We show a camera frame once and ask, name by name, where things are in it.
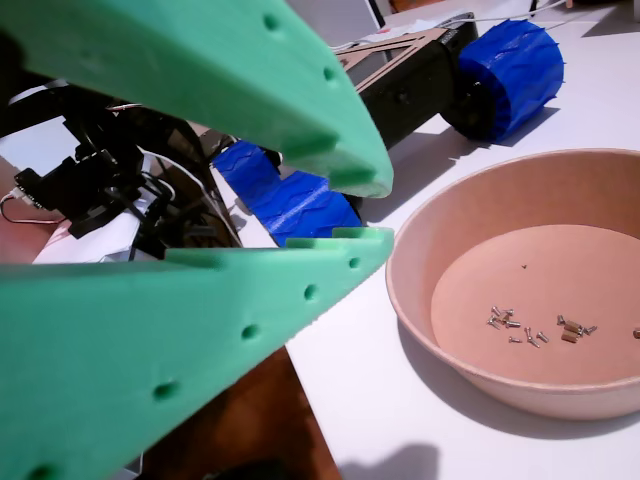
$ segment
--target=foam wheel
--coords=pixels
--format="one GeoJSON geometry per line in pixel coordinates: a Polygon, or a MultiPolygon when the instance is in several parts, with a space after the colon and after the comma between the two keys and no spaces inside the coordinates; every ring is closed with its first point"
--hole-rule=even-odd
{"type": "Polygon", "coordinates": [[[506,20],[462,50],[460,84],[444,119],[463,135],[508,137],[555,98],[564,62],[558,44],[527,20],[506,20]]]}

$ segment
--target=white table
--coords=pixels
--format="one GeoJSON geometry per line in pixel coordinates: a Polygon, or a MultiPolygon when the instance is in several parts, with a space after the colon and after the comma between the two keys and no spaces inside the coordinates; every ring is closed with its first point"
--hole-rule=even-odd
{"type": "MultiPolygon", "coordinates": [[[[588,147],[640,150],[640,33],[607,34],[613,26],[592,20],[607,11],[550,30],[567,62],[566,84],[542,115],[510,141],[491,146],[471,143],[433,118],[392,150],[393,192],[386,199],[366,200],[363,218],[397,231],[442,188],[523,155],[588,147]],[[594,32],[604,34],[590,36],[594,32]]],[[[542,20],[540,15],[539,24],[553,24],[542,20]]],[[[241,236],[247,246],[273,245],[253,217],[241,236]]],[[[384,269],[300,332],[287,349],[345,480],[640,475],[639,415],[561,422],[487,397],[398,324],[384,269]]]]}

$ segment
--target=bolt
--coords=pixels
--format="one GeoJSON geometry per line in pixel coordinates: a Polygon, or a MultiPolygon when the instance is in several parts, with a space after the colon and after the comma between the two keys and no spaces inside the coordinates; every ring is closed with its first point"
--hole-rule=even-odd
{"type": "Polygon", "coordinates": [[[491,307],[491,311],[497,316],[497,317],[501,317],[503,315],[509,315],[510,317],[513,317],[513,314],[515,313],[515,311],[513,310],[513,308],[509,308],[508,310],[500,310],[498,307],[496,307],[495,305],[493,307],[491,307]]]}
{"type": "Polygon", "coordinates": [[[542,332],[538,332],[538,334],[536,335],[536,338],[539,338],[544,343],[549,343],[549,338],[542,332]]]}
{"type": "Polygon", "coordinates": [[[568,330],[565,330],[562,333],[562,340],[564,340],[565,342],[571,342],[571,343],[577,343],[578,342],[578,334],[575,332],[571,332],[568,330]]]}
{"type": "Polygon", "coordinates": [[[493,328],[500,330],[500,325],[496,323],[496,316],[491,315],[489,320],[487,320],[487,325],[491,325],[493,328]]]}

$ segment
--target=wire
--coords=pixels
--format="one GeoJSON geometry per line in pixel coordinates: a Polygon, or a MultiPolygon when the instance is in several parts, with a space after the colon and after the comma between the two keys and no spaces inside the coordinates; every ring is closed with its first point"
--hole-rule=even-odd
{"type": "Polygon", "coordinates": [[[122,110],[128,110],[130,108],[142,107],[141,103],[125,103],[124,105],[118,105],[117,107],[109,107],[107,110],[110,112],[120,112],[122,110]]]}
{"type": "Polygon", "coordinates": [[[454,23],[459,23],[459,22],[497,22],[500,20],[510,20],[512,18],[530,17],[530,16],[533,16],[533,14],[535,13],[539,13],[545,10],[549,10],[551,8],[555,8],[559,5],[562,5],[563,3],[567,3],[567,0],[559,0],[557,2],[552,3],[551,5],[547,5],[546,7],[538,8],[536,10],[531,10],[530,12],[523,13],[520,15],[510,15],[508,17],[497,17],[497,18],[460,18],[460,19],[450,20],[446,23],[443,23],[440,26],[446,27],[447,25],[452,25],[454,23]]]}
{"type": "Polygon", "coordinates": [[[2,199],[0,200],[0,215],[2,215],[2,217],[7,222],[24,223],[29,225],[58,225],[59,223],[62,223],[65,220],[64,218],[61,218],[60,220],[14,220],[13,218],[7,217],[7,215],[4,213],[4,204],[7,203],[9,200],[16,200],[16,197],[14,197],[13,194],[9,193],[4,197],[2,197],[2,199]]]}
{"type": "Polygon", "coordinates": [[[374,43],[371,40],[368,40],[366,38],[361,38],[360,40],[356,40],[355,42],[347,42],[347,43],[343,43],[342,45],[336,45],[335,47],[329,46],[329,48],[334,52],[341,52],[342,50],[345,50],[347,48],[351,48],[351,47],[355,47],[357,45],[360,45],[361,43],[374,43]]]}
{"type": "Polygon", "coordinates": [[[213,199],[212,195],[209,192],[207,192],[207,189],[205,188],[204,184],[200,181],[200,179],[198,177],[196,177],[193,173],[191,173],[185,167],[180,165],[175,160],[170,159],[169,157],[165,157],[164,155],[160,155],[159,153],[150,152],[149,150],[145,150],[144,148],[140,148],[140,151],[142,153],[153,155],[154,157],[156,157],[157,159],[159,159],[161,161],[165,161],[167,163],[170,163],[171,165],[176,167],[178,170],[180,170],[182,173],[184,173],[187,177],[189,177],[191,180],[193,180],[193,182],[196,183],[198,185],[198,187],[200,187],[200,190],[202,190],[202,194],[204,195],[203,198],[205,200],[205,203],[210,208],[212,208],[213,211],[216,212],[216,214],[220,217],[220,219],[222,220],[222,223],[224,223],[225,227],[229,230],[229,232],[231,232],[231,236],[234,238],[234,240],[236,242],[238,242],[238,245],[242,245],[242,241],[240,240],[240,237],[238,237],[238,233],[235,231],[235,229],[231,225],[229,225],[229,222],[227,222],[227,219],[225,218],[225,216],[223,215],[222,211],[218,207],[218,204],[215,202],[215,200],[213,199]]]}
{"type": "Polygon", "coordinates": [[[170,183],[165,182],[165,181],[164,181],[164,180],[162,180],[161,178],[158,178],[158,177],[156,177],[156,176],[154,176],[154,175],[151,175],[149,172],[142,172],[142,174],[143,174],[145,177],[150,178],[150,179],[152,179],[152,180],[155,180],[156,182],[159,182],[159,183],[161,183],[162,185],[164,185],[164,186],[169,190],[169,192],[171,193],[171,200],[175,200],[175,198],[176,198],[176,190],[171,186],[171,184],[170,184],[170,183]]]}

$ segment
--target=bowl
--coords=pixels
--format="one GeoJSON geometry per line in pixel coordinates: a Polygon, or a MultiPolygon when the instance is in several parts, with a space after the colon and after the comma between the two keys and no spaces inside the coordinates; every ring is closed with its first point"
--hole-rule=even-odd
{"type": "Polygon", "coordinates": [[[387,288],[418,341],[489,395],[550,417],[616,417],[640,410],[639,239],[639,153],[534,155],[414,212],[387,288]],[[521,326],[487,324],[493,306],[521,326]],[[562,340],[558,315],[597,330],[562,340]]]}

